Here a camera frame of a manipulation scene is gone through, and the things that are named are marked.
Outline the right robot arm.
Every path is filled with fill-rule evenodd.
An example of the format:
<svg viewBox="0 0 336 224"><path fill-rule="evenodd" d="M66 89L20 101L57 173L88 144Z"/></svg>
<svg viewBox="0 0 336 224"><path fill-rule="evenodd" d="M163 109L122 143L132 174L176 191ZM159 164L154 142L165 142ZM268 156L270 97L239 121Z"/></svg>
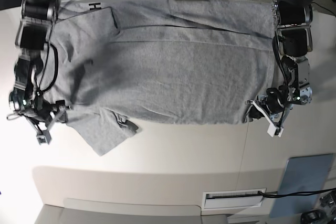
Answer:
<svg viewBox="0 0 336 224"><path fill-rule="evenodd" d="M50 129L57 122L65 123L70 109L64 100L49 103L44 94L51 89L58 77L58 51L50 42L58 19L60 0L22 0L20 24L15 45L20 55L14 67L15 83L9 94L9 107L13 115L24 117L36 132L39 144L49 144ZM54 54L54 75L48 87L38 84L45 73L46 60L42 54Z"/></svg>

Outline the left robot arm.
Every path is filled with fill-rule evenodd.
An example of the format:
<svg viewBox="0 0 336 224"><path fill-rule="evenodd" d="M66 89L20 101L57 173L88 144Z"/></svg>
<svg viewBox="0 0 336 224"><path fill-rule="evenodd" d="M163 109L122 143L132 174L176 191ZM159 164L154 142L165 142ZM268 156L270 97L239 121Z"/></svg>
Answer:
<svg viewBox="0 0 336 224"><path fill-rule="evenodd" d="M268 88L265 95L249 100L249 117L265 118L268 134L281 136L283 123L294 105L311 102L310 64L307 53L312 52L311 23L313 0L274 0L272 14L275 34L272 48L276 64L283 76L277 88Z"/></svg>

